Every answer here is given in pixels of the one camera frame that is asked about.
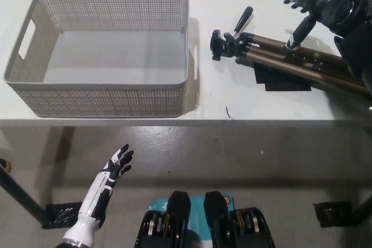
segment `gray plastic basket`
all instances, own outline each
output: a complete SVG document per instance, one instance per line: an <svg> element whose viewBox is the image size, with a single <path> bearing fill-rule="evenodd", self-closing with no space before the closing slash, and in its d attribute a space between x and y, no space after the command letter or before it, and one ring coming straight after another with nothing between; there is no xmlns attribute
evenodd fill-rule
<svg viewBox="0 0 372 248"><path fill-rule="evenodd" d="M187 27L188 0L33 0L5 81L40 117L177 117Z"/></svg>

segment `robotic hand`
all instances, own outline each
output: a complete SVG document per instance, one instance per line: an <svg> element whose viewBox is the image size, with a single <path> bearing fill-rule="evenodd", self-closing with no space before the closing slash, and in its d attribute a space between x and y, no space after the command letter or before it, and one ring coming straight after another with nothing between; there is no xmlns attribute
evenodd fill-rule
<svg viewBox="0 0 372 248"><path fill-rule="evenodd" d="M57 248L93 247L94 233L105 221L106 208L116 181L131 169L127 164L134 152L126 153L128 148L128 144L120 148L96 176L80 207L76 224L65 233L63 242Z"/></svg>
<svg viewBox="0 0 372 248"><path fill-rule="evenodd" d="M286 43L294 49L306 38L316 22L328 27L351 74L363 80L372 93L372 0L285 0L292 8L309 12Z"/></svg>

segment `floor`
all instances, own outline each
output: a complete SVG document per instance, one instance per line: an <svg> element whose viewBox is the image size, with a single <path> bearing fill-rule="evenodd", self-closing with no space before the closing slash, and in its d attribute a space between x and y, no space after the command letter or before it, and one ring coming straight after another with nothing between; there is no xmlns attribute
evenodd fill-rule
<svg viewBox="0 0 372 248"><path fill-rule="evenodd" d="M319 227L313 203L372 194L372 137L354 128L3 127L0 157L41 204L81 201L124 143L133 169L115 188L95 247L132 248L148 204L175 189L232 193L256 206L277 248L371 247L372 222ZM0 189L2 247L55 247L65 229L45 231Z"/></svg>

